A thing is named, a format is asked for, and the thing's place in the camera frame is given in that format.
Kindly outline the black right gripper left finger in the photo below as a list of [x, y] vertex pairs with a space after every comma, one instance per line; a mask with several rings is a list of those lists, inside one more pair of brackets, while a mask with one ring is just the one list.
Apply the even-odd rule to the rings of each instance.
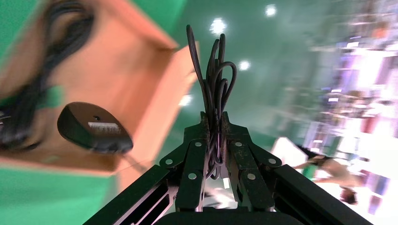
[[87, 225], [153, 225], [174, 204], [200, 211], [206, 181], [208, 119], [184, 130], [183, 143], [89, 218]]

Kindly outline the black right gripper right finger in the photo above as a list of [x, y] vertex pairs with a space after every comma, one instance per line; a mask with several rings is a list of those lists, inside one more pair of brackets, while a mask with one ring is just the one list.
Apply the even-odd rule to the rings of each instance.
[[367, 225], [368, 221], [289, 165], [254, 144], [222, 114], [225, 164], [247, 225]]

